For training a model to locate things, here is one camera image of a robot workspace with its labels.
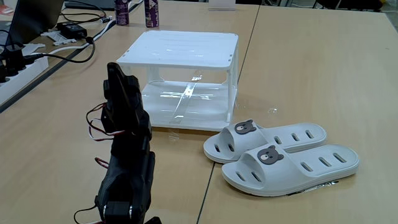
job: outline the slipper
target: slipper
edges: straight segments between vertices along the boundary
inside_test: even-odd
[[[271,144],[245,152],[238,161],[223,165],[222,171],[233,187],[274,197],[353,175],[358,166],[357,153],[344,146],[325,145],[287,153]]]
[[[247,150],[266,144],[277,144],[286,152],[297,152],[321,146],[326,137],[326,131],[317,124],[263,128],[250,119],[225,127],[219,134],[207,139],[203,148],[212,161],[228,163],[237,161]]]

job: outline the laptop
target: laptop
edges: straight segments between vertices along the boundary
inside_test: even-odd
[[[0,21],[0,27],[14,42],[27,44],[57,24],[62,4],[63,0],[18,0],[12,22]],[[8,34],[0,33],[0,44],[11,44]]]

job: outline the spray can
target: spray can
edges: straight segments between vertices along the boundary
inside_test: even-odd
[[[114,13],[117,25],[129,24],[129,3],[127,0],[114,0]]]
[[[159,3],[158,0],[144,0],[145,19],[148,28],[159,26]]]

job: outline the red wire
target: red wire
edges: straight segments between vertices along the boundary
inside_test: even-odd
[[[93,137],[93,134],[91,133],[91,129],[92,129],[92,128],[93,128],[94,130],[96,130],[96,131],[99,131],[99,132],[101,132],[101,133],[107,135],[107,136],[115,136],[115,135],[118,135],[118,134],[122,134],[122,133],[124,132],[124,131],[116,131],[116,132],[114,132],[114,133],[107,133],[105,130],[102,130],[102,129],[100,129],[100,128],[94,126],[94,125],[93,125],[93,121],[94,121],[94,120],[91,120],[91,121],[88,120],[88,115],[89,115],[90,113],[92,113],[92,112],[94,112],[94,111],[98,111],[98,110],[104,108],[105,106],[106,106],[106,103],[98,104],[97,106],[95,106],[93,109],[91,109],[91,110],[90,110],[89,112],[87,112],[87,114],[86,114],[86,121],[87,121],[87,123],[88,123],[88,132],[89,132],[89,134],[90,134],[90,137],[91,137],[92,139],[94,139],[95,141],[112,140],[113,138],[100,138],[100,139],[95,139],[95,138]]]
[[[101,167],[105,167],[105,168],[108,168],[108,167],[109,167],[109,163],[108,163],[108,162],[106,162],[106,161],[104,161],[104,160],[102,160],[102,159],[100,159],[100,158],[98,158],[98,157],[96,157],[94,160],[95,160],[95,162],[97,162]]]

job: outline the bear face logo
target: bear face logo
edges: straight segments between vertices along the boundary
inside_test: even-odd
[[[235,125],[235,131],[238,134],[246,134],[251,131],[255,131],[256,127],[253,127],[253,120],[243,121]]]
[[[284,155],[279,154],[276,150],[275,150],[275,146],[269,146],[266,149],[261,149],[258,153],[257,153],[257,158],[259,158],[259,160],[266,165],[271,165],[274,164],[276,161],[281,160],[284,158]]]

